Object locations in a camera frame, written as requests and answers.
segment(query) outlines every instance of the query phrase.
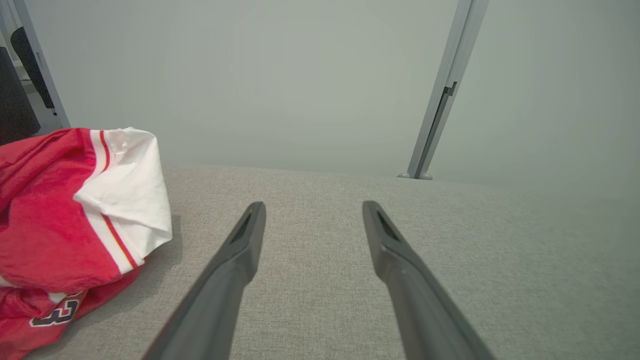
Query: basketball jersey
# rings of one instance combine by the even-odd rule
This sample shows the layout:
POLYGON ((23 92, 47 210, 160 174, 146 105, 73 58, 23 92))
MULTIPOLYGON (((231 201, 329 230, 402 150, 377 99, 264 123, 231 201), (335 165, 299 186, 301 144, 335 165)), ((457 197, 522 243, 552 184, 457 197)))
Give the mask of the basketball jersey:
POLYGON ((57 341, 171 238, 151 133, 62 129, 0 147, 0 359, 57 341))

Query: red fabric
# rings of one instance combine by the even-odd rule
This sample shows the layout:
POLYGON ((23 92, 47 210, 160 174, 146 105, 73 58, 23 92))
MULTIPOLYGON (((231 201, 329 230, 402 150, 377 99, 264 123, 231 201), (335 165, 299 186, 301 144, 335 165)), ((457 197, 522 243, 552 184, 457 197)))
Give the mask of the red fabric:
POLYGON ((32 319, 65 318, 74 304, 78 318, 139 272, 133 263, 134 271, 120 273, 73 200, 95 169, 93 146, 89 129, 62 129, 0 147, 0 276, 14 286, 0 286, 0 359, 53 343, 68 325, 32 319), (55 304, 49 293, 75 295, 55 304))

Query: dark object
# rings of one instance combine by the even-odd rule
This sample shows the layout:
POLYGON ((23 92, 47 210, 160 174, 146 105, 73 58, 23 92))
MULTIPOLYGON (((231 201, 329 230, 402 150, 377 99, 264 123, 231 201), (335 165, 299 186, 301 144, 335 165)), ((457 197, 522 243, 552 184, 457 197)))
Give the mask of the dark object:
POLYGON ((24 32, 24 27, 13 32, 11 35, 11 45, 13 46, 16 54, 18 54, 20 61, 22 61, 24 69, 27 70, 27 74, 29 74, 29 78, 31 78, 33 86, 38 90, 38 94, 40 94, 42 102, 44 102, 44 106, 46 106, 47 109, 53 109, 55 106, 53 105, 53 101, 51 100, 51 96, 47 90, 47 85, 44 83, 44 79, 42 78, 42 73, 40 72, 40 67, 36 62, 36 57, 33 54, 33 50, 31 50, 31 45, 29 44, 27 33, 24 32))
POLYGON ((246 209, 144 359, 228 359, 244 287, 258 269, 266 208, 246 209))
POLYGON ((374 201, 362 204, 373 267, 387 284, 407 359, 493 359, 427 266, 374 201))
POLYGON ((0 47, 0 145, 26 139, 40 130, 5 47, 0 47))

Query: chair backrest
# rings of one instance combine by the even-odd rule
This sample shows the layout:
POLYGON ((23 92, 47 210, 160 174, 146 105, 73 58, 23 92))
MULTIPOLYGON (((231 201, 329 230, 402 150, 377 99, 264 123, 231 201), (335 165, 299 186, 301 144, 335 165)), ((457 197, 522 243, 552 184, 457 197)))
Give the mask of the chair backrest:
POLYGON ((40 72, 40 67, 38 66, 36 57, 33 54, 33 50, 31 50, 31 45, 29 44, 27 33, 24 32, 24 27, 13 32, 11 35, 11 45, 13 46, 15 53, 18 54, 20 61, 22 61, 24 69, 27 70, 27 74, 29 74, 29 78, 31 78, 33 86, 38 90, 38 94, 40 94, 42 102, 44 102, 47 109, 53 109, 53 101, 51 100, 51 96, 47 90, 47 85, 44 83, 44 78, 40 72))
POLYGON ((0 47, 0 145, 28 138, 38 130, 40 124, 9 52, 0 47))

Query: fabric texture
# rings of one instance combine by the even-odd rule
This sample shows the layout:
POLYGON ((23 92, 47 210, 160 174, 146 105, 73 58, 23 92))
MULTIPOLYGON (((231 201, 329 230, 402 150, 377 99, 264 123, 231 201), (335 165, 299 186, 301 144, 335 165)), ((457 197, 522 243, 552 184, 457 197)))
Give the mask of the fabric texture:
POLYGON ((244 209, 264 201, 232 359, 402 359, 362 222, 375 200, 497 359, 636 359, 640 207, 256 168, 165 171, 174 240, 135 286, 27 359, 139 359, 244 209))
POLYGON ((56 341, 170 239, 152 134, 63 129, 0 147, 0 359, 56 341))

